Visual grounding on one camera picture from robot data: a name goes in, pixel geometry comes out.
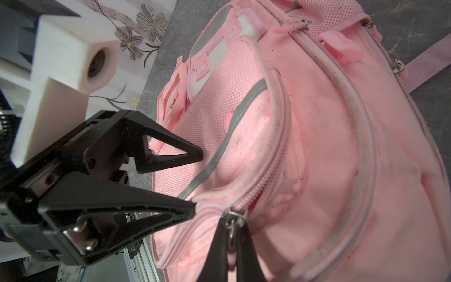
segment white 3d-printed part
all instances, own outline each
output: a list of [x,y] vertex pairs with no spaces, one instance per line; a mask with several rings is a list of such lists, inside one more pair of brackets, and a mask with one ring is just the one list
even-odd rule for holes
[[[39,19],[31,91],[11,152],[16,167],[85,120],[89,94],[116,72],[119,39],[79,17]],[[100,72],[88,77],[94,56],[105,53]]]

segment gray reflective strip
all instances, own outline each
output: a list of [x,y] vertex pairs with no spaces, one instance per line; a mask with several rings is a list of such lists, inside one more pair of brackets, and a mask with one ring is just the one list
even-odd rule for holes
[[252,104],[255,98],[258,95],[260,95],[260,93],[262,93],[267,89],[268,87],[266,86],[266,82],[264,79],[260,80],[254,86],[252,86],[251,90],[249,90],[249,92],[246,94],[246,97],[244,97],[244,99],[241,101],[238,107],[236,107],[232,119],[230,120],[229,131],[225,135],[224,140],[222,141],[212,160],[207,165],[207,167],[191,181],[191,183],[186,187],[186,189],[183,190],[180,193],[180,195],[177,196],[178,198],[186,199],[191,194],[191,192],[194,191],[194,189],[196,189],[205,180],[207,180],[208,177],[210,177],[210,175],[213,173],[216,166],[218,165],[219,161],[221,160],[222,155],[226,151],[227,145],[229,144],[233,132],[235,131],[236,127],[238,126],[238,123],[241,121],[246,111],[249,109],[249,106]]
[[285,11],[285,14],[289,14],[289,13],[293,12],[294,10],[297,10],[300,8],[301,8],[301,6],[298,5],[297,7],[294,7],[293,9],[289,9],[289,10]]
[[209,42],[210,39],[213,38],[216,32],[218,32],[218,30],[221,28],[224,21],[226,20],[227,15],[229,14],[231,8],[232,6],[228,6],[219,13],[219,15],[215,18],[212,24],[208,27],[205,33],[199,38],[199,40],[191,49],[191,56],[197,54],[207,44],[207,42]]

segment backpack strap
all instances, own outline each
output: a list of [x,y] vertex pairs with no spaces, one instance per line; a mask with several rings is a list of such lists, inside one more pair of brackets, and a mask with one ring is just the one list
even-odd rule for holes
[[451,33],[413,59],[405,67],[408,78],[404,81],[407,93],[451,64]]

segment flower pattern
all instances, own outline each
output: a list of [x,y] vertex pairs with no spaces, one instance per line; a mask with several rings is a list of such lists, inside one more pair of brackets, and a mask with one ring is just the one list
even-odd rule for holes
[[119,93],[119,95],[117,95],[114,98],[107,98],[107,97],[103,97],[103,96],[97,96],[97,95],[91,95],[89,96],[90,98],[101,98],[101,99],[105,99],[110,105],[112,105],[114,108],[118,109],[118,110],[122,110],[121,107],[119,107],[117,104],[126,104],[126,102],[121,102],[121,101],[117,101],[117,98],[119,98],[122,93],[124,93],[125,88],[127,87],[127,85],[124,86],[124,88],[122,88],[122,91]]
[[144,32],[148,32],[148,39],[150,42],[155,41],[158,38],[160,41],[163,40],[163,36],[166,31],[166,25],[168,21],[163,13],[159,13],[155,17],[155,12],[151,6],[141,5],[142,12],[136,15],[136,21],[138,22],[138,27]]
[[127,98],[125,100],[125,104],[129,110],[136,110],[136,107],[139,103],[139,98],[141,97],[141,94],[136,92],[131,92],[127,95]]
[[130,52],[130,59],[135,60],[141,58],[143,53],[137,46],[143,42],[143,37],[138,35],[132,35],[132,29],[128,26],[116,27],[115,35],[120,40],[120,50],[124,52],[126,49]]

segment pink backpack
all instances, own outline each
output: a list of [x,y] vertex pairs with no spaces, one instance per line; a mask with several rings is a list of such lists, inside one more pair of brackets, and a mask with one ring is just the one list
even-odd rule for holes
[[196,203],[192,220],[152,235],[168,281],[197,280],[230,210],[247,215],[269,281],[446,279],[450,189],[409,92],[451,62],[451,36],[432,48],[445,57],[406,67],[381,39],[354,0],[216,13],[158,99],[157,122],[204,151],[154,174],[155,192]]

